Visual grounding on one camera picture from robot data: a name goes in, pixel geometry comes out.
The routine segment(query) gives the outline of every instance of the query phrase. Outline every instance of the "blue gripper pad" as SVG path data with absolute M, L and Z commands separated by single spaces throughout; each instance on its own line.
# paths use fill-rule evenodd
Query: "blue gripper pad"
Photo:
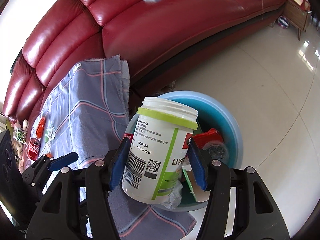
M 200 159 L 201 158 L 200 151 L 193 139 L 191 139 L 189 149 L 187 151 L 187 155 L 189 158 L 189 162 L 191 164 L 191 168 L 192 168 L 196 183 L 198 184 L 198 186 L 201 187 L 202 190 L 206 190 L 207 188 L 206 174 L 208 172 L 206 171 L 206 168 L 203 166 L 204 163 Z
M 63 167 L 66 167 L 78 160 L 79 156 L 75 152 L 71 152 L 67 155 L 61 156 L 58 159 L 52 161 L 49 171 L 58 171 Z
M 111 169 L 111 176 L 109 182 L 110 190 L 114 190 L 117 186 L 119 186 L 120 181 L 122 179 L 125 164 L 128 159 L 128 155 L 130 152 L 131 141 L 129 138 L 125 137 L 120 144 L 115 156 L 112 159 L 111 165 L 109 169 Z

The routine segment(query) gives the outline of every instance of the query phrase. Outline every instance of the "white label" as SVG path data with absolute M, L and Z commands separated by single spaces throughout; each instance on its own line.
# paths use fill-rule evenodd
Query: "white label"
M 171 193 L 191 132 L 188 128 L 140 115 L 122 181 L 125 192 L 149 200 Z
M 78 63 L 73 67 L 73 73 L 75 73 L 79 67 L 81 67 L 81 63 Z

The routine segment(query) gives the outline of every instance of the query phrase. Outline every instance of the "wall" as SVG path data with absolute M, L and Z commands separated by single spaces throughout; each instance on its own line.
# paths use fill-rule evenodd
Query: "wall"
M 26 39 L 56 0 L 9 0 L 0 15 L 0 111 L 11 77 L 10 68 Z

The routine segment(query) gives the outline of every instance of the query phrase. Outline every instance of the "qr code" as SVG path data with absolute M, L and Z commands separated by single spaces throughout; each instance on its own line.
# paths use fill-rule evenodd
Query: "qr code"
M 159 171 L 161 162 L 149 159 L 146 170 L 157 173 Z

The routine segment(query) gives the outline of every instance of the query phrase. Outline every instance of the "wooden side table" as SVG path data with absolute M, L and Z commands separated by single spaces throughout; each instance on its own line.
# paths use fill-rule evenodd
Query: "wooden side table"
M 298 40 L 300 40 L 301 32 L 305 32 L 311 20 L 311 11 L 306 12 L 299 8 L 293 0 L 288 0 L 284 5 L 283 16 L 298 29 Z

